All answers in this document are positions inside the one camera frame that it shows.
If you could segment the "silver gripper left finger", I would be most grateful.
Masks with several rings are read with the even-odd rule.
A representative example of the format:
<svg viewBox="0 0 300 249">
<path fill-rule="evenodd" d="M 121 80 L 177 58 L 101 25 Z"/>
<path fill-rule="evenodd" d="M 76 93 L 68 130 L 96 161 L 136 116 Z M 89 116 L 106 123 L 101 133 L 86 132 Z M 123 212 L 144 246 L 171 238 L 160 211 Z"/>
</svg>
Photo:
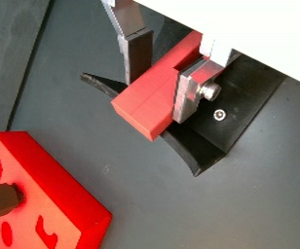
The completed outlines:
<svg viewBox="0 0 300 249">
<path fill-rule="evenodd" d="M 152 67 L 155 31 L 145 25 L 135 0 L 101 0 L 119 35 L 125 57 L 125 81 L 131 85 Z"/>
</svg>

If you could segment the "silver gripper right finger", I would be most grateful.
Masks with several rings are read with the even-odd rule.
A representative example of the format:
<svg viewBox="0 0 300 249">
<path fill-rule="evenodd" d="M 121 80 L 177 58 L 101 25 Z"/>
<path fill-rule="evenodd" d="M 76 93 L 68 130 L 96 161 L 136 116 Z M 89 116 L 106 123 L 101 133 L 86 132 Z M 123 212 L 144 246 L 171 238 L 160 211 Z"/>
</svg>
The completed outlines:
<svg viewBox="0 0 300 249">
<path fill-rule="evenodd" d="M 216 100 L 223 87 L 215 79 L 240 57 L 240 52 L 207 36 L 201 38 L 200 54 L 179 74 L 173 119 L 180 124 L 196 113 L 203 98 Z"/>
</svg>

